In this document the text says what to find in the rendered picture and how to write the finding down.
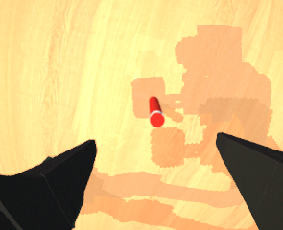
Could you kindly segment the red peg with white band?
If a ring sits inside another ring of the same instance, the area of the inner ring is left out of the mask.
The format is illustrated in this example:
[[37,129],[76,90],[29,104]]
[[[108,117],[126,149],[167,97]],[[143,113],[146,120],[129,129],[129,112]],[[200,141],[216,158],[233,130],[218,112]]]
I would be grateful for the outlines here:
[[161,127],[164,124],[164,116],[156,96],[149,98],[149,122],[152,127]]

